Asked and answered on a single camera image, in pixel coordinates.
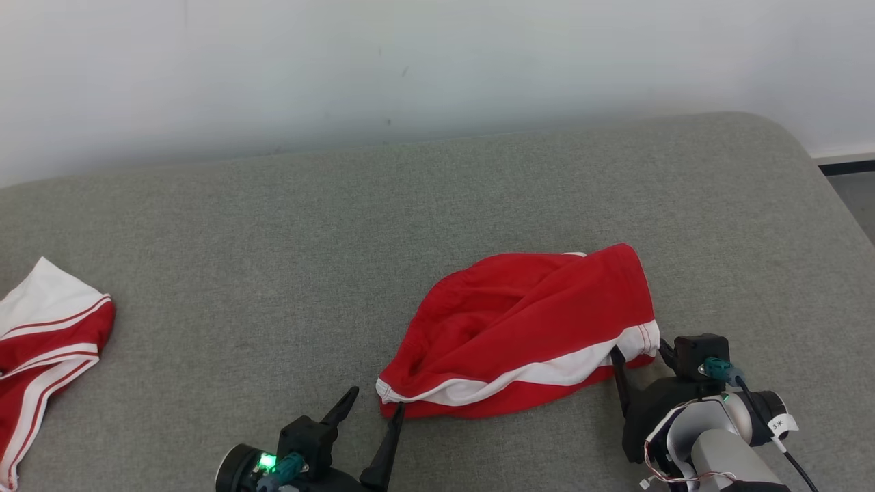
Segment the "red white basketball jersey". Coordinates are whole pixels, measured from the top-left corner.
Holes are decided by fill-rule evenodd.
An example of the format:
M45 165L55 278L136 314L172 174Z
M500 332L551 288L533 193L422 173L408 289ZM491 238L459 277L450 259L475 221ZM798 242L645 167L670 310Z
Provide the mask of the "red white basketball jersey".
M100 361L116 307L46 258L0 300L0 492L18 489L18 465L50 398Z

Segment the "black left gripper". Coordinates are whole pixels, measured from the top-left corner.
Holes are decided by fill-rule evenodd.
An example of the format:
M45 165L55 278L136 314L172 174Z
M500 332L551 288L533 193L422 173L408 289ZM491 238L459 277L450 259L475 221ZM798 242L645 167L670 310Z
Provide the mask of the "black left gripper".
M332 429L337 429L346 420L358 398L359 387L350 387L347 392L332 406L321 423ZM392 477L396 452L400 442L405 404L398 404L390 420L388 420L378 451L370 465L363 468L359 476L329 466L325 462L307 461L307 471L298 474L294 479L294 489L298 492L371 492L371 490L388 490Z

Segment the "red white-striped shorts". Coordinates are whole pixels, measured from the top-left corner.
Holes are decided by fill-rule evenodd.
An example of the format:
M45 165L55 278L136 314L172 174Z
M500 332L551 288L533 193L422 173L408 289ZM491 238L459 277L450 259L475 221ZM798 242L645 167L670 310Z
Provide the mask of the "red white-striped shorts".
M582 254L499 254L436 283L376 381L380 411L492 418L565 398L658 355L640 258L625 243Z

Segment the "black baseboard strip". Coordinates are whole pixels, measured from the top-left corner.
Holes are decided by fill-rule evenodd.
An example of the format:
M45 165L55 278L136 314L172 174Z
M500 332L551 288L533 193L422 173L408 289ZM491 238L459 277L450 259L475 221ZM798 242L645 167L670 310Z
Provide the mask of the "black baseboard strip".
M824 176L844 176L859 172L875 172L875 152L819 156L813 158Z

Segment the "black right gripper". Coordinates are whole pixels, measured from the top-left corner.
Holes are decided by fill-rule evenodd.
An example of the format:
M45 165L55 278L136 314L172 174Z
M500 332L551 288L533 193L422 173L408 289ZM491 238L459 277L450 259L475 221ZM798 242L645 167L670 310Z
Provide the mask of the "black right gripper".
M660 339L658 351L667 366L676 366L675 348L664 338ZM644 440L672 408L718 395L718 382L714 380L687 382L680 378L659 378L647 388L632 392L625 373L626 358L618 346L610 350L610 361L625 418L622 448L629 462L644 461Z

